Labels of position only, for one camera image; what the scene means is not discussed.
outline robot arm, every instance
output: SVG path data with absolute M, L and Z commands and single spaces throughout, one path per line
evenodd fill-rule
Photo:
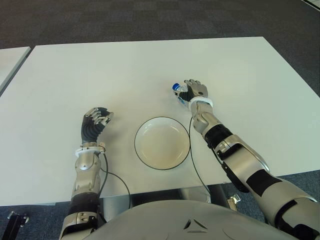
M 252 193 L 272 226 L 301 240 L 319 239 L 317 201 L 292 183 L 270 174 L 263 158 L 213 115 L 207 88 L 199 81 L 184 82 L 188 91 L 175 94 L 189 102 L 195 130 L 237 189 Z
M 75 152 L 78 157 L 75 162 L 76 179 L 59 239 L 83 239 L 98 227 L 101 185 L 99 154 L 105 153 L 105 145 L 97 145 L 97 138 L 112 116 L 113 112 L 103 107 L 92 108 L 83 116 L 82 146 Z

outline black joint cover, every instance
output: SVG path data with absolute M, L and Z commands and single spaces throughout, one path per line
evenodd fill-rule
M 228 128 L 222 124 L 215 125 L 212 127 L 204 136 L 204 140 L 207 142 L 210 149 L 215 149 L 218 144 L 231 136 L 232 133 Z
M 71 199 L 69 213 L 93 212 L 96 213 L 100 205 L 98 194 L 94 192 L 83 192 Z
M 252 188 L 252 190 L 260 197 L 268 187 L 279 182 L 282 181 L 279 178 L 271 176 L 264 169 L 256 171 L 246 181 L 250 188 Z

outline white table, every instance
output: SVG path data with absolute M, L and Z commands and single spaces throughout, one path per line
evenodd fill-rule
M 0 49 L 0 96 L 29 51 L 28 46 Z
M 82 118 L 97 106 L 115 113 L 98 140 L 109 171 L 133 194 L 200 186 L 190 156 L 163 171 L 134 150 L 150 118 L 188 127 L 191 114 L 171 87 L 190 78 L 207 86 L 215 115 L 274 175 L 320 169 L 320 99 L 263 37 L 43 45 L 0 97 L 0 205 L 70 200 Z M 229 182 L 195 130 L 191 144 L 204 182 Z M 110 175 L 101 196 L 124 194 Z

